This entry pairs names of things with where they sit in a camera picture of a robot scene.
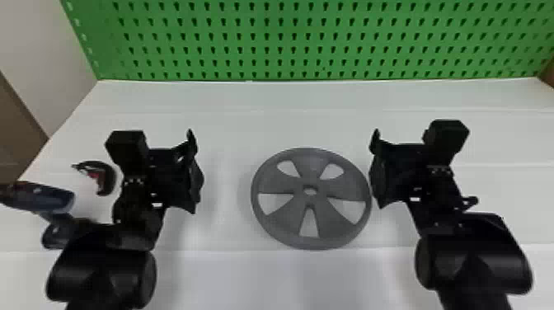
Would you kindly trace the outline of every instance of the green pegboard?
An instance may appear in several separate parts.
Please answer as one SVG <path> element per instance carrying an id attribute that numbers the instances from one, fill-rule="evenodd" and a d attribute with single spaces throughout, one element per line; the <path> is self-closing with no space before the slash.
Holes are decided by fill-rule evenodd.
<path id="1" fill-rule="evenodd" d="M 544 0 L 62 4 L 99 79 L 515 78 L 554 54 Z"/>

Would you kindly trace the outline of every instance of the white table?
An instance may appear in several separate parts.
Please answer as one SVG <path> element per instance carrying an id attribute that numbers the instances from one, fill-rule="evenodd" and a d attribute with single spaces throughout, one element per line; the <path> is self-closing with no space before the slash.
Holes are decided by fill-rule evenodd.
<path id="1" fill-rule="evenodd" d="M 441 309 L 413 270 L 417 235 L 405 206 L 374 208 L 348 246 L 287 248 L 256 221 L 253 174 L 293 147 L 325 148 L 364 174 L 371 133 L 418 142 L 429 122 L 460 119 L 472 131 L 453 164 L 476 211 L 502 215 L 523 245 L 533 291 L 514 309 L 551 309 L 554 294 L 554 90 L 534 78 L 428 82 L 99 82 L 52 137 L 22 179 L 74 191 L 73 215 L 110 220 L 118 196 L 95 195 L 70 164 L 110 162 L 115 129 L 142 129 L 151 147 L 171 147 L 192 128 L 206 176 L 194 216 L 168 212 L 157 244 L 158 286 L 148 309 Z M 10 309 L 62 309 L 44 296 L 58 255 L 40 247 L 41 219 L 0 209 L 0 281 Z"/>

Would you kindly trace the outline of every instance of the white wall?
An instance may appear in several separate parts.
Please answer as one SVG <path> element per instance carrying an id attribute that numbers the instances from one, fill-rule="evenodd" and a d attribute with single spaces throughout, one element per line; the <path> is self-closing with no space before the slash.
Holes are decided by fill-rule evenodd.
<path id="1" fill-rule="evenodd" d="M 96 83 L 58 0 L 0 1 L 0 70 L 49 136 Z"/>

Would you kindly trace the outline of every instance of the wheel spoke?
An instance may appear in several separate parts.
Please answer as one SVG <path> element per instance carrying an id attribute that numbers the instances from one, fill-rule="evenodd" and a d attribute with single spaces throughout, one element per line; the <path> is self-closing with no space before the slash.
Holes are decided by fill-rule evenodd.
<path id="1" fill-rule="evenodd" d="M 331 198 L 348 201 L 365 201 L 367 190 L 360 188 L 360 183 L 351 172 L 345 171 L 340 176 L 323 180 L 327 194 Z"/>
<path id="2" fill-rule="evenodd" d="M 290 158 L 301 177 L 318 178 L 322 175 L 329 161 L 324 157 L 296 156 Z"/>
<path id="3" fill-rule="evenodd" d="M 354 226 L 323 196 L 314 204 L 313 213 L 316 215 L 319 237 L 339 237 L 348 233 Z"/>
<path id="4" fill-rule="evenodd" d="M 267 218 L 275 226 L 299 234 L 306 208 L 306 200 L 300 195 L 295 195 L 281 208 L 267 215 Z"/>
<path id="5" fill-rule="evenodd" d="M 260 180 L 260 194 L 294 194 L 299 178 L 289 176 L 277 166 L 268 169 Z"/>

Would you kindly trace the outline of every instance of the white surface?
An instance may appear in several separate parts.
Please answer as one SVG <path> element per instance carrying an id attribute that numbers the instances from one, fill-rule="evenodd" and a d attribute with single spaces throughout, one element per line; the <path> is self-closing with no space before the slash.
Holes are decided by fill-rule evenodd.
<path id="1" fill-rule="evenodd" d="M 475 210 L 502 215 L 529 249 L 536 284 L 530 295 L 513 298 L 514 309 L 547 309 L 554 304 L 546 293 L 554 275 L 552 112 L 554 91 L 533 78 L 99 82 L 22 178 L 73 190 L 74 215 L 108 221 L 117 193 L 97 197 L 94 182 L 69 164 L 110 162 L 103 143 L 114 129 L 142 129 L 151 147 L 169 147 L 192 128 L 206 176 L 203 200 L 194 217 L 178 209 L 166 216 L 157 246 L 161 279 L 151 309 L 439 309 L 437 298 L 416 283 L 413 250 L 395 248 L 416 242 L 406 207 L 374 208 L 365 230 L 347 247 L 310 253 L 269 237 L 251 211 L 249 193 L 258 166 L 283 149 L 326 148 L 365 174 L 375 128 L 386 140 L 417 142 L 431 120 L 456 118 L 472 131 L 454 163 L 462 192 L 479 196 Z M 18 281 L 29 288 L 26 294 L 31 281 L 32 288 L 41 288 L 55 259 L 40 249 L 38 236 L 46 225 L 9 209 L 0 209 L 0 218 L 3 230 L 14 232 L 0 235 L 0 249 L 16 252 L 4 256 L 2 272 L 33 265 Z M 28 251 L 40 252 L 22 260 Z M 42 289 L 17 301 L 20 287 L 4 289 L 12 308 L 59 308 L 47 303 Z"/>
<path id="2" fill-rule="evenodd" d="M 0 71 L 51 135 L 96 82 L 57 0 L 0 1 Z"/>

